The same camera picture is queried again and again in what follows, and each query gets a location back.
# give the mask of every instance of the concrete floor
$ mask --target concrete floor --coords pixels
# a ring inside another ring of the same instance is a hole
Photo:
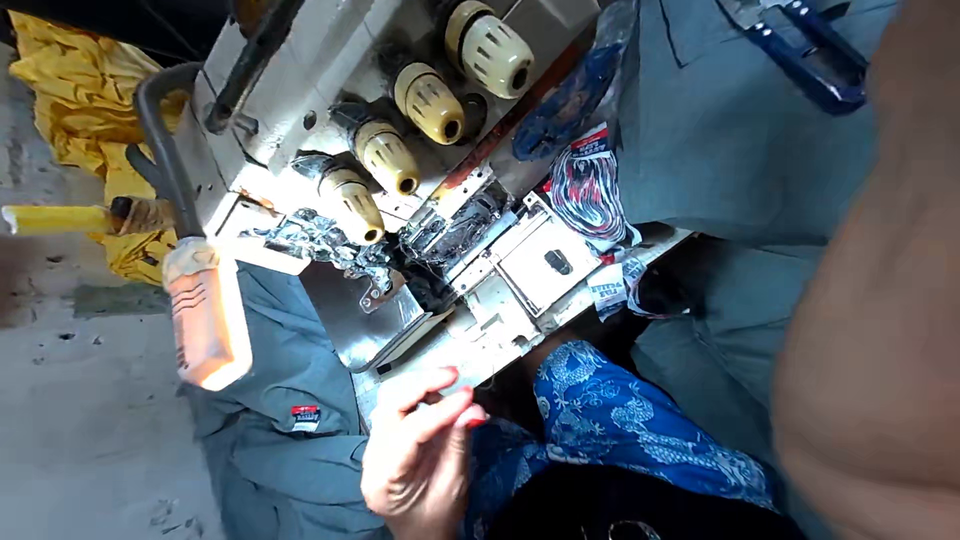
[[[51,162],[0,47],[0,204],[100,204]],[[169,316],[74,317],[79,286],[123,283],[82,235],[0,235],[0,538],[224,537]]]

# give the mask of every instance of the yellow cloth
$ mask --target yellow cloth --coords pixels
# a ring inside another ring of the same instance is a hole
[[[34,90],[36,127],[57,161],[102,178],[107,206],[118,195],[155,198],[124,151],[127,144],[143,141],[133,91],[159,70],[156,62],[126,43],[22,13],[10,16],[20,53],[10,72]],[[168,126],[176,125],[183,102],[183,96],[176,96],[164,103]],[[141,148],[147,152],[145,145]],[[155,285],[160,284],[158,263],[177,242],[172,231],[90,237],[106,248],[111,271]]]

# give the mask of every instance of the blue dragon print fabric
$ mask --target blue dragon print fabric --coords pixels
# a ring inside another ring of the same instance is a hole
[[[498,418],[473,433],[467,538],[483,540],[500,508],[552,462],[615,465],[774,510],[759,463],[719,446],[669,396],[586,341],[564,343],[547,357],[534,394],[545,442]]]

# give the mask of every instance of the gray fabric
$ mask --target gray fabric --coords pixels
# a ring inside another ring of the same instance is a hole
[[[894,8],[854,0],[832,25],[869,58]],[[713,0],[641,0],[638,26],[618,115],[628,220],[825,245],[872,166],[872,108],[819,110]]]
[[[696,316],[654,321],[632,350],[637,371],[670,394],[694,423],[778,471],[769,420],[773,363],[822,251],[752,249],[711,238],[687,243],[669,271],[695,302]],[[780,507],[809,538],[831,538],[789,487]]]
[[[241,264],[253,368],[220,392],[184,387],[230,540],[386,539],[360,493],[353,385],[300,280]],[[312,433],[291,407],[315,405]]]

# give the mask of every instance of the blue handle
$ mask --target blue handle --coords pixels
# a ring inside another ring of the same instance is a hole
[[[867,102],[866,78],[869,63],[843,37],[804,2],[788,2],[784,14],[818,48],[829,50],[837,66],[858,81],[855,85],[835,82],[804,61],[804,49],[791,46],[766,24],[745,31],[747,37],[763,49],[806,96],[833,115],[850,114]]]

